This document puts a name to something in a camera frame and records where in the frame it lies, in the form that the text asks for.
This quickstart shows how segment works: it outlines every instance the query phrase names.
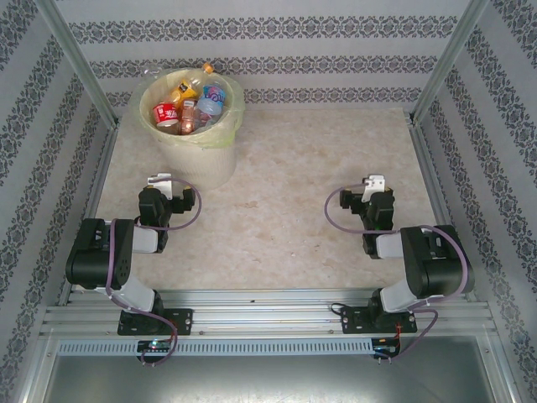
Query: wall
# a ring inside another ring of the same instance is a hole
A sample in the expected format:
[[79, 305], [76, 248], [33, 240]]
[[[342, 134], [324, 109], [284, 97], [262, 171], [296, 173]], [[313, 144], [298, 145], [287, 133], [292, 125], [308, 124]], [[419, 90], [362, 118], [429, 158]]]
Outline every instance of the wall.
[[0, 3], [0, 402], [60, 293], [107, 128], [30, 0]]
[[537, 401], [536, 3], [487, 5], [422, 122], [523, 401]]
[[468, 0], [57, 4], [122, 113], [148, 62], [205, 60], [242, 84], [249, 108], [410, 110]]

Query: bottle label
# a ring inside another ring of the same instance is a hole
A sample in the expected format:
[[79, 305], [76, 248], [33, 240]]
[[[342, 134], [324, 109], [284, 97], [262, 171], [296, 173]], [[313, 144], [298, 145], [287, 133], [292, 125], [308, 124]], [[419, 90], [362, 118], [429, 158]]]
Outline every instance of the bottle label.
[[179, 122], [173, 103], [160, 103], [153, 108], [153, 115], [157, 126], [169, 126]]
[[209, 98], [210, 100], [220, 104], [220, 106], [223, 107], [224, 99], [226, 99], [226, 93], [224, 92], [224, 90], [217, 86], [204, 86], [203, 97]]
[[179, 84], [178, 88], [179, 88], [179, 91], [181, 93], [181, 97], [183, 99], [185, 99], [185, 98], [197, 98], [197, 96], [198, 96], [198, 93], [196, 92], [196, 90], [194, 90], [194, 88], [189, 86], [188, 81], [186, 81], [186, 80], [183, 80]]

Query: white bracket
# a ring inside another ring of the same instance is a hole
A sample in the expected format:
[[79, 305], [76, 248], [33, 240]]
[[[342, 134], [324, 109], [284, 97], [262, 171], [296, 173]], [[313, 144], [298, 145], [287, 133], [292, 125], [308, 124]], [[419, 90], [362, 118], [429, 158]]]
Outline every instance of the white bracket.
[[155, 189], [159, 189], [168, 200], [171, 200], [174, 196], [171, 181], [151, 183], [151, 181], [161, 178], [171, 178], [171, 174], [157, 174], [156, 176], [150, 176], [148, 178], [148, 185], [154, 187]]
[[364, 178], [363, 183], [366, 188], [363, 191], [362, 203], [369, 202], [373, 193], [384, 191], [386, 187], [384, 175], [370, 175], [367, 178]]

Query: floor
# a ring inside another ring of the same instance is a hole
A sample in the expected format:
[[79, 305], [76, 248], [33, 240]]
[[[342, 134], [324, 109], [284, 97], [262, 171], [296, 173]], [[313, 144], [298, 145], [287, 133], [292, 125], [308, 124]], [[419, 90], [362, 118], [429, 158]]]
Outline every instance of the floor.
[[[396, 228], [434, 216], [401, 109], [246, 111], [230, 181], [202, 192], [198, 221], [171, 233], [162, 254], [133, 256], [134, 273], [154, 289], [377, 287], [404, 277], [402, 259], [371, 260], [359, 235], [331, 227], [328, 194], [370, 173], [394, 189]], [[147, 177], [167, 164], [150, 136], [125, 115], [97, 212], [138, 215]], [[331, 204], [341, 225], [358, 216]], [[172, 218], [179, 225], [191, 215]]]

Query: bottle cap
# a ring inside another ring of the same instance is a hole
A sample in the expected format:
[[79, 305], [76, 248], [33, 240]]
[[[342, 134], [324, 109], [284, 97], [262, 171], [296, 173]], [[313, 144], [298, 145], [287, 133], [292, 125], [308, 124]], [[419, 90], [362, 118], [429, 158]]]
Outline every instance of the bottle cap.
[[209, 63], [208, 61], [203, 65], [203, 70], [205, 70], [205, 72], [207, 74], [211, 74], [215, 68], [212, 66], [211, 63]]

